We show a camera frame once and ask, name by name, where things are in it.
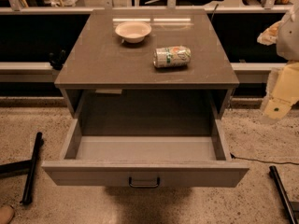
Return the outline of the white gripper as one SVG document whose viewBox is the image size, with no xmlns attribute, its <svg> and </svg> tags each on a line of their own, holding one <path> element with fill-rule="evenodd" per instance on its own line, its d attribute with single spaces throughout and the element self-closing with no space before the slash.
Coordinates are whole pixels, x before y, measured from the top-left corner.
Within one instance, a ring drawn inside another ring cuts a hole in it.
<svg viewBox="0 0 299 224">
<path fill-rule="evenodd" d="M 277 42 L 277 21 L 259 34 L 257 42 L 266 46 Z M 282 120 L 299 101 L 299 62 L 288 61 L 282 68 L 273 68 L 267 85 L 268 96 L 261 104 L 261 123 L 274 124 Z"/>
</svg>

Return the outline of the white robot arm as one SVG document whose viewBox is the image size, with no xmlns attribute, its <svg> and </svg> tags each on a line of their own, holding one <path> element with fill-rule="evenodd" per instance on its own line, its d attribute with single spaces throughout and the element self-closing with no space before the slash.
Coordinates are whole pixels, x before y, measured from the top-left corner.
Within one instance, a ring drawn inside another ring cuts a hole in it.
<svg viewBox="0 0 299 224">
<path fill-rule="evenodd" d="M 299 101 L 299 7 L 293 6 L 280 21 L 257 38 L 263 45 L 275 44 L 277 55 L 287 64 L 273 68 L 268 76 L 261 104 L 261 122 L 273 124 L 283 119 Z"/>
</svg>

